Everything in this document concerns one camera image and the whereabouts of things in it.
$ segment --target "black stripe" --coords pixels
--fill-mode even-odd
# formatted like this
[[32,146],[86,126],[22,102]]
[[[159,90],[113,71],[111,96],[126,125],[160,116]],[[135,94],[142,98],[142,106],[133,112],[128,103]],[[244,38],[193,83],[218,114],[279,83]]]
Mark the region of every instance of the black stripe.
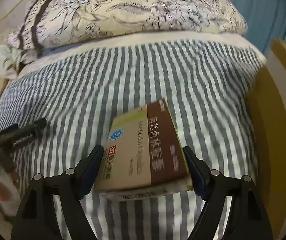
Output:
[[135,232],[137,240],[144,240],[144,228],[143,228],[143,201],[135,200]]
[[136,55],[135,80],[134,80],[134,107],[140,105],[140,52],[138,46],[134,47]]
[[166,240],[173,239],[173,225],[174,225],[174,200],[173,195],[165,196],[166,205]]
[[[85,58],[85,54],[80,54],[80,56],[78,57],[78,59],[75,61],[75,64],[73,64],[73,68],[76,68],[76,73],[73,74],[73,79],[71,80],[69,86],[69,90],[67,91],[66,94],[66,100],[67,102],[70,101],[70,104],[64,104],[65,107],[72,109],[72,111],[65,111],[65,114],[61,115],[62,116],[62,121],[61,121],[61,127],[64,127],[64,133],[65,136],[63,138],[62,141],[60,141],[60,143],[62,143],[62,166],[63,166],[63,171],[65,171],[68,168],[74,168],[75,166],[71,166],[69,165],[68,167],[66,166],[66,158],[67,155],[69,155],[70,158],[70,163],[71,163],[71,159],[72,157],[77,153],[77,151],[68,153],[67,149],[68,149],[68,145],[69,145],[69,137],[71,136],[71,128],[72,128],[72,124],[75,125],[74,122],[78,122],[78,120],[75,120],[74,116],[75,116],[75,112],[76,112],[76,107],[75,105],[77,105],[79,102],[77,101],[78,95],[79,95],[79,88],[80,88],[80,83],[82,82],[82,78],[85,75],[85,70],[86,68],[84,67],[84,58]],[[68,120],[68,125],[65,126],[65,122],[67,119],[67,114],[70,114],[70,118]],[[48,174],[50,173],[50,168],[51,165],[48,165],[47,171]]]
[[43,148],[40,146],[37,147],[35,152],[35,159],[34,159],[34,173],[42,172],[42,170],[38,170],[38,158],[39,158],[39,151],[42,154],[43,149],[49,145],[49,149],[52,150],[53,140],[46,141],[47,138],[52,137],[56,132],[56,127],[52,126],[52,117],[50,116],[51,110],[54,108],[55,98],[57,98],[60,89],[58,89],[61,80],[64,79],[65,75],[63,74],[64,67],[68,66],[71,63],[72,57],[66,58],[65,60],[62,60],[60,62],[57,62],[55,66],[53,67],[53,72],[50,72],[47,76],[47,93],[43,94],[39,105],[36,107],[36,113],[38,115],[42,115],[40,117],[45,117],[48,121],[48,125],[46,130],[43,132],[42,140],[39,140],[40,143],[43,142]]
[[156,62],[157,51],[154,50],[154,48],[152,47],[151,44],[148,45],[148,48],[150,49],[151,58],[152,58],[152,66],[151,67],[153,69],[153,75],[154,75],[156,99],[160,99],[162,97],[162,93],[161,93],[160,77],[159,77],[160,73],[158,70],[157,62]]
[[129,216],[127,213],[126,201],[121,201],[119,207],[120,207],[120,217],[121,217],[122,240],[130,240],[129,231],[128,231]]
[[119,93],[120,93],[121,76],[124,75],[124,71],[125,71],[125,67],[124,67],[125,48],[124,47],[118,48],[118,51],[119,51],[118,57],[120,57],[120,70],[119,70],[119,75],[114,82],[110,127],[112,125],[113,118],[117,115],[117,111],[118,111],[117,105],[118,105],[118,98],[119,98]]
[[163,52],[161,50],[161,45],[160,44],[155,44],[156,49],[158,50],[158,55],[159,55],[159,60],[161,63],[161,66],[163,68],[163,79],[164,79],[164,85],[165,85],[165,91],[166,91],[166,101],[169,107],[169,110],[171,112],[171,115],[173,116],[173,122],[175,127],[177,127],[177,123],[176,123],[176,114],[175,114],[175,110],[174,110],[174,103],[173,103],[173,98],[172,98],[172,88],[170,86],[170,75],[169,75],[169,71],[168,71],[168,66],[165,62],[164,58],[167,58],[167,55],[165,53],[165,55],[163,56]]
[[150,88],[150,70],[147,49],[142,45],[143,59],[144,59],[144,86],[145,86],[145,102],[151,102],[151,88]]
[[[230,128],[230,132],[231,132],[231,136],[233,138],[233,143],[235,144],[235,150],[236,150],[236,155],[237,155],[237,159],[238,159],[238,163],[241,169],[242,174],[245,174],[245,170],[244,170],[244,162],[243,159],[241,159],[242,157],[242,151],[240,148],[240,143],[238,141],[238,136],[236,135],[236,130],[231,122],[233,115],[231,116],[230,114],[227,114],[223,109],[222,109],[222,104],[225,104],[225,106],[229,109],[229,111],[233,112],[232,110],[232,106],[230,105],[230,103],[226,100],[226,98],[224,97],[224,95],[222,94],[222,91],[219,89],[219,84],[218,84],[218,77],[215,75],[215,73],[213,72],[213,69],[210,67],[211,64],[214,66],[214,68],[219,71],[220,67],[219,65],[217,65],[217,63],[215,62],[215,59],[213,58],[213,54],[212,53],[208,53],[206,55],[207,57],[205,57],[205,61],[208,63],[209,65],[209,70],[212,74],[212,77],[214,79],[214,83],[215,83],[215,87],[218,88],[218,93],[219,93],[219,101],[217,100],[217,98],[215,96],[213,96],[214,100],[217,103],[217,106],[219,108],[219,111],[222,113],[222,115],[224,116],[225,120],[228,123],[228,126]],[[234,177],[235,176],[235,171],[234,171],[234,166],[233,166],[233,161],[232,161],[232,152],[230,149],[230,142],[228,139],[226,139],[225,141],[226,144],[226,149],[227,149],[227,156],[228,156],[228,167],[229,167],[229,176]]]
[[151,237],[152,240],[160,240],[158,199],[151,199]]
[[107,223],[107,232],[108,232],[108,239],[114,240],[115,234],[114,234],[114,228],[115,223],[113,220],[113,214],[112,214],[112,202],[107,199],[106,206],[104,208],[104,213],[106,215],[106,223]]
[[[21,119],[17,122],[22,125],[26,125],[29,123],[34,122],[35,120],[39,119],[40,117],[36,117],[36,111],[35,111],[35,106],[39,104],[40,99],[42,98],[40,95],[43,92],[43,87],[46,84],[46,80],[42,79],[41,77],[46,73],[47,68],[42,69],[41,71],[38,71],[35,75],[36,79],[36,87],[31,90],[32,95],[26,97],[28,98],[27,104],[30,107],[24,107],[23,111],[20,112]],[[23,176],[25,175],[25,181],[24,183],[24,189],[28,187],[28,184],[30,180],[32,179],[31,175],[31,165],[32,165],[32,154],[31,152],[36,149],[36,147],[40,146],[40,140],[34,141],[32,144],[30,144],[28,147],[23,149],[23,154],[24,154],[24,166],[28,165],[27,170],[24,168],[24,173],[22,174]]]
[[[212,43],[214,45],[214,47],[217,47],[217,51],[218,52],[218,58],[219,60],[222,62],[222,65],[225,65],[225,60],[222,59],[221,57],[221,46],[216,44],[216,43]],[[246,147],[246,140],[251,140],[252,137],[249,137],[249,129],[247,129],[248,127],[251,127],[251,120],[248,116],[248,111],[247,111],[247,108],[244,106],[244,100],[242,97],[239,97],[237,95],[238,93],[238,89],[237,89],[237,86],[235,85],[235,80],[234,80],[234,77],[232,79],[230,79],[230,82],[233,81],[233,83],[230,83],[229,86],[227,86],[227,88],[230,88],[230,98],[231,100],[234,102],[234,106],[237,110],[236,112],[236,116],[238,117],[238,121],[240,123],[240,129],[241,129],[241,138],[240,140],[243,140],[244,143],[245,143],[245,147]]]
[[131,68],[133,67],[133,57],[132,48],[125,48],[126,54],[125,59],[128,60],[128,65],[123,65],[125,72],[124,80],[124,94],[123,94],[123,112],[126,113],[129,110],[129,97],[130,97],[130,78],[131,78]]
[[[62,169],[63,170],[66,170],[66,165],[65,165],[65,158],[66,158],[66,152],[64,150],[64,148],[60,149],[60,144],[63,140],[63,136],[64,136],[64,131],[65,129],[67,129],[67,127],[64,127],[64,117],[66,117],[66,115],[62,116],[62,112],[64,111],[65,107],[67,106],[67,103],[68,103],[68,98],[69,96],[67,95],[70,95],[70,93],[72,92],[72,85],[75,83],[75,75],[78,74],[79,72],[79,69],[77,69],[75,66],[77,64],[77,61],[79,60],[78,57],[75,57],[74,58],[74,61],[73,61],[73,64],[71,64],[69,66],[69,68],[71,68],[71,72],[70,72],[70,75],[68,75],[66,81],[67,81],[67,84],[65,84],[64,82],[60,83],[60,87],[59,87],[59,90],[60,90],[60,95],[59,95],[59,102],[61,102],[60,104],[56,104],[55,105],[55,108],[54,108],[54,111],[53,111],[53,115],[54,115],[54,125],[53,127],[55,127],[56,129],[56,134],[54,134],[54,137],[56,138],[56,143],[57,143],[57,147],[56,147],[56,150],[54,152],[48,152],[48,155],[55,155],[56,157],[56,163],[55,163],[55,168],[54,168],[54,171],[55,171],[55,174],[58,174],[59,173],[59,169],[60,169],[60,165],[62,165]],[[51,162],[52,162],[52,159],[48,160],[47,162],[47,165],[46,165],[46,169],[48,166],[51,166]]]
[[[225,85],[225,89],[226,89],[226,93],[228,94],[228,99],[229,101],[227,101],[226,99],[223,98],[223,100],[225,101],[226,103],[226,106],[228,107],[228,109],[231,111],[231,113],[233,113],[232,116],[230,115],[227,115],[226,118],[227,118],[227,121],[229,123],[229,127],[231,129],[231,135],[233,137],[233,143],[235,144],[235,150],[236,150],[236,154],[238,156],[238,162],[240,164],[240,169],[241,169],[241,172],[242,172],[242,175],[244,175],[244,161],[242,158],[239,158],[239,155],[242,156],[242,149],[241,149],[241,142],[245,142],[248,138],[246,137],[246,135],[244,135],[244,131],[242,129],[242,127],[245,127],[246,124],[244,122],[242,122],[243,118],[241,117],[241,114],[239,112],[239,108],[237,107],[238,105],[238,100],[233,100],[233,89],[231,87],[231,85],[229,85],[228,83],[228,80],[229,80],[229,77],[226,76],[225,74],[225,71],[224,71],[224,65],[225,63],[222,61],[222,59],[220,58],[220,55],[217,53],[217,50],[215,49],[215,45],[212,43],[212,44],[208,44],[208,49],[209,50],[214,50],[215,53],[211,53],[210,54],[210,59],[211,61],[213,62],[214,65],[216,65],[216,70],[221,72],[221,75],[223,77],[223,80],[222,83]],[[236,121],[240,124],[239,125],[239,131],[240,131],[240,136],[237,136],[236,134],[236,130],[234,128],[234,126],[232,125],[232,123],[230,122],[231,120],[231,117],[235,117],[236,118]],[[246,153],[246,156],[248,155],[249,153],[249,147],[246,147],[247,143],[244,143],[244,147],[245,147],[245,153]]]
[[[78,149],[83,146],[80,145],[80,137],[81,137],[81,131],[82,131],[82,126],[84,123],[84,116],[85,116],[85,112],[86,112],[86,107],[88,104],[85,104],[83,102],[83,99],[85,97],[85,94],[87,92],[87,84],[89,83],[90,77],[91,77],[91,71],[93,68],[93,62],[95,62],[96,56],[95,56],[95,51],[94,50],[90,50],[88,52],[88,57],[86,62],[84,62],[83,68],[84,68],[84,72],[82,73],[82,76],[85,77],[85,80],[83,78],[81,78],[82,81],[84,81],[85,85],[82,88],[82,91],[79,92],[78,97],[80,98],[80,102],[82,103],[81,109],[80,109],[80,113],[79,113],[79,118],[78,118],[78,122],[76,125],[76,129],[75,129],[75,139],[74,139],[74,144],[73,144],[73,153],[76,153],[78,151]],[[75,167],[77,165],[76,163],[76,154],[71,156],[71,160],[70,160],[70,167]]]
[[41,49],[43,49],[43,46],[39,44],[38,42],[38,37],[37,37],[37,25],[39,24],[39,22],[41,21],[42,15],[45,12],[46,8],[48,7],[49,3],[52,0],[46,0],[46,2],[44,4],[42,4],[40,11],[38,12],[38,14],[35,17],[35,21],[34,21],[34,25],[31,27],[31,33],[32,33],[32,42],[34,47],[36,48],[37,51],[40,51]]
[[[72,62],[72,59],[74,58],[74,60],[76,59],[76,57],[70,57],[69,60],[66,63],[66,67],[69,66]],[[63,99],[63,92],[64,89],[62,89],[62,82],[61,80],[67,80],[67,82],[69,82],[71,76],[67,76],[64,75],[62,72],[60,73],[60,71],[57,73],[57,75],[60,77],[60,81],[56,82],[54,84],[55,89],[53,89],[53,93],[55,93],[55,97],[54,98],[49,98],[49,100],[51,101],[51,103],[49,102],[48,105],[43,106],[43,108],[45,108],[45,113],[44,113],[44,117],[48,120],[48,125],[47,125],[47,130],[46,133],[43,133],[43,140],[45,140],[46,138],[53,138],[56,135],[57,132],[57,120],[56,120],[56,111],[55,109],[58,107],[56,104],[56,100],[61,101]],[[41,153],[41,159],[40,159],[40,172],[41,173],[45,173],[46,171],[44,170],[44,158],[46,154],[46,146],[48,143],[50,143],[50,146],[53,144],[54,140],[49,140],[47,141],[46,145],[42,148],[42,153]]]
[[190,211],[189,199],[187,191],[180,193],[181,197],[181,209],[182,209],[182,222],[180,224],[180,236],[181,239],[187,239],[187,215]]
[[92,203],[93,203],[93,210],[91,212],[91,218],[96,232],[96,237],[98,240],[101,240],[103,236],[103,231],[98,216],[99,206],[101,206],[99,193],[92,192]]
[[[35,1],[34,1],[34,3],[30,6],[30,9],[28,10],[27,14],[26,14],[25,17],[24,17],[23,25],[22,25],[22,27],[21,27],[21,29],[20,29],[19,34],[18,34],[18,39],[19,39],[19,41],[20,41],[19,49],[24,49],[24,43],[23,43],[22,33],[23,33],[24,29],[25,29],[26,20],[27,20],[29,14],[30,14],[32,8],[38,3],[38,1],[39,1],[39,0],[35,0]],[[42,17],[42,14],[44,13],[46,7],[43,8],[43,5],[42,5],[41,8],[40,8],[40,11],[41,11],[42,9],[44,9],[44,10],[41,12],[41,17]]]
[[[88,93],[88,96],[84,99],[85,102],[87,100],[90,100],[90,98],[92,97],[94,86],[95,86],[95,83],[96,83],[98,75],[99,75],[99,66],[101,65],[101,63],[103,61],[104,51],[105,51],[105,49],[99,49],[99,48],[96,49],[96,53],[95,53],[96,59],[95,59],[95,61],[92,62],[93,68],[94,68],[92,84],[91,84],[90,89],[88,88],[89,93]],[[88,120],[87,127],[92,127],[94,111],[95,111],[95,109],[93,108],[93,104],[90,104],[90,117]],[[83,151],[82,151],[82,158],[85,158],[88,156],[88,150],[91,147],[91,145],[90,145],[91,135],[92,135],[92,130],[87,129],[86,133],[85,133],[85,144],[84,144]]]
[[97,135],[96,135],[96,144],[104,144],[105,143],[105,138],[106,138],[106,134],[103,134],[103,128],[107,125],[109,126],[109,123],[105,123],[105,121],[108,119],[107,116],[109,115],[107,113],[107,97],[108,97],[108,92],[109,92],[109,88],[110,88],[110,84],[113,81],[114,78],[114,72],[115,72],[115,66],[116,66],[116,55],[113,56],[113,53],[115,52],[115,50],[109,49],[107,52],[107,58],[103,67],[103,70],[106,70],[109,68],[109,66],[111,66],[110,68],[110,73],[108,75],[108,80],[106,82],[106,84],[104,84],[104,80],[102,80],[102,84],[99,84],[97,93],[100,91],[100,87],[104,87],[103,89],[103,95],[102,95],[102,103],[101,103],[101,109],[100,109],[100,115],[99,115],[99,122],[98,122],[98,129],[97,129]]
[[[203,116],[203,120],[201,120],[201,121],[204,122],[204,124],[208,130],[211,145],[213,146],[213,149],[215,149],[216,158],[218,159],[219,169],[223,173],[224,172],[224,165],[222,162],[223,155],[222,155],[220,148],[218,147],[219,142],[215,136],[215,132],[214,132],[213,127],[210,125],[210,120],[209,120],[208,114],[211,114],[215,121],[217,121],[217,118],[215,118],[215,113],[213,112],[214,110],[213,110],[213,107],[211,105],[209,105],[209,109],[207,110],[205,101],[203,100],[203,97],[198,92],[198,87],[197,87],[197,84],[195,82],[195,79],[196,79],[198,81],[198,85],[201,86],[201,88],[204,90],[204,97],[208,101],[209,95],[206,93],[206,84],[204,84],[202,78],[200,77],[200,73],[204,72],[204,70],[203,70],[204,68],[202,67],[201,57],[200,57],[200,52],[202,50],[199,48],[200,50],[197,52],[196,51],[196,49],[198,48],[197,46],[191,46],[190,48],[189,47],[187,47],[187,48],[188,48],[187,49],[187,55],[189,55],[192,62],[194,62],[195,66],[197,66],[197,70],[192,75],[192,77],[194,77],[194,76],[195,77],[192,78],[191,81],[192,81],[193,91],[195,93],[195,96],[196,96],[196,98],[199,102],[200,108],[201,108],[201,112],[202,112],[202,116]],[[202,149],[202,159],[209,165],[210,168],[212,168],[213,163],[211,162],[211,158],[210,158],[210,154],[208,152],[208,146],[207,146],[206,141],[204,141],[204,145],[201,145],[201,149]]]

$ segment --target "gray and white stripes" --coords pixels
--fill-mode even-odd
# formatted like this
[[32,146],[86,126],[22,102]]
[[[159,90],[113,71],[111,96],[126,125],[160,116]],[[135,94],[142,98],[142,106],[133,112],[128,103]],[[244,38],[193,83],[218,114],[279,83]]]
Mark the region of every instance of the gray and white stripes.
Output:
[[[244,97],[260,66],[252,49],[181,40],[97,48],[15,80],[0,99],[0,130],[45,117],[42,140],[18,151],[21,192],[35,173],[61,174],[104,145],[113,117],[164,97],[183,146],[226,176],[256,175],[254,135]],[[57,217],[69,238],[58,198]],[[187,239],[202,210],[194,192],[111,202],[81,201],[98,239]],[[227,222],[225,203],[216,232]]]

